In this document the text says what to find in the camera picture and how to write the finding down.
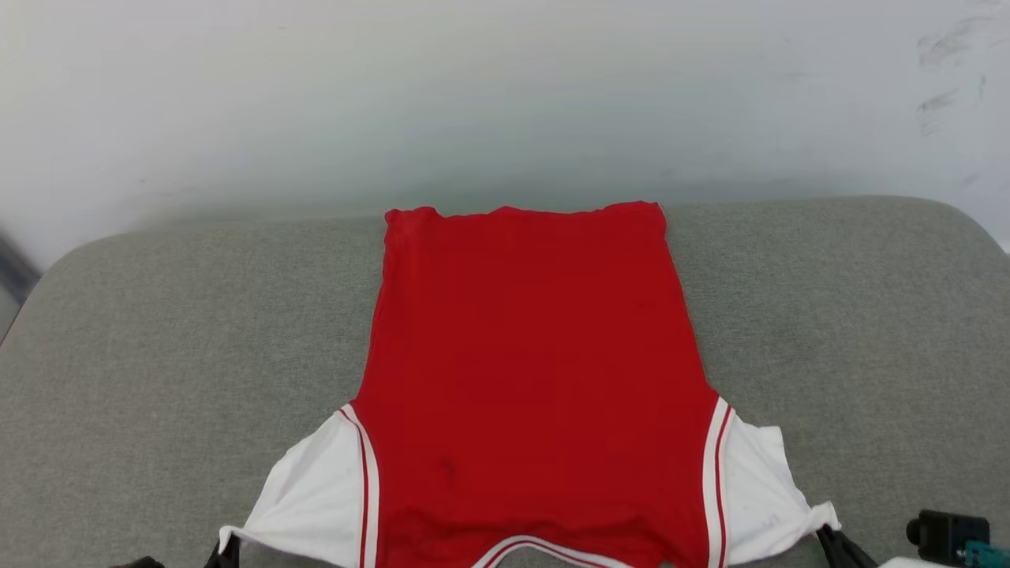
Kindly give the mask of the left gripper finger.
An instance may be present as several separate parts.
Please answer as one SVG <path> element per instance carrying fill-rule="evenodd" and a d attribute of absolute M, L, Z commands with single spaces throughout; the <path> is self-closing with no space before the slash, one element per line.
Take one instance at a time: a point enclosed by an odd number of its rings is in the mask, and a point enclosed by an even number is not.
<path fill-rule="evenodd" d="M 241 538 L 221 538 L 213 547 L 204 568 L 241 568 Z"/>

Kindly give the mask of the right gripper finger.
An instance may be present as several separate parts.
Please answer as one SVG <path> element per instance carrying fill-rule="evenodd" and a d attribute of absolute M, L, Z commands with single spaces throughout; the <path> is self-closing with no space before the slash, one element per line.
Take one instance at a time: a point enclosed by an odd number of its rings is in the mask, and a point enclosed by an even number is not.
<path fill-rule="evenodd" d="M 816 531 L 829 568 L 879 568 L 866 551 L 841 531 L 823 525 Z"/>

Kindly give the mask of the red and white sports jersey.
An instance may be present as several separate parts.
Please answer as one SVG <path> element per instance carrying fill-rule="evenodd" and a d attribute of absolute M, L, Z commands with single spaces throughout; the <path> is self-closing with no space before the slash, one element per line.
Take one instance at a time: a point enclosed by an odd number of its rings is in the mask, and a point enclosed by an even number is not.
<path fill-rule="evenodd" d="M 726 568 L 823 525 L 776 427 L 706 380 L 656 204 L 391 210 L 357 396 L 241 538 L 342 568 Z"/>

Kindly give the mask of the grey fabric sofa cushion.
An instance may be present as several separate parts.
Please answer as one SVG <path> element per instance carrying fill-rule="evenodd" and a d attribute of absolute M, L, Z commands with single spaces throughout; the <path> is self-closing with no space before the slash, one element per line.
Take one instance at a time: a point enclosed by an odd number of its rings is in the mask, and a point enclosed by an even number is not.
<path fill-rule="evenodd" d="M 935 201 L 667 205 L 710 383 L 877 561 L 922 508 L 1010 547 L 1010 256 Z M 92 242 L 0 342 L 0 568 L 201 568 L 360 385 L 382 216 Z"/>

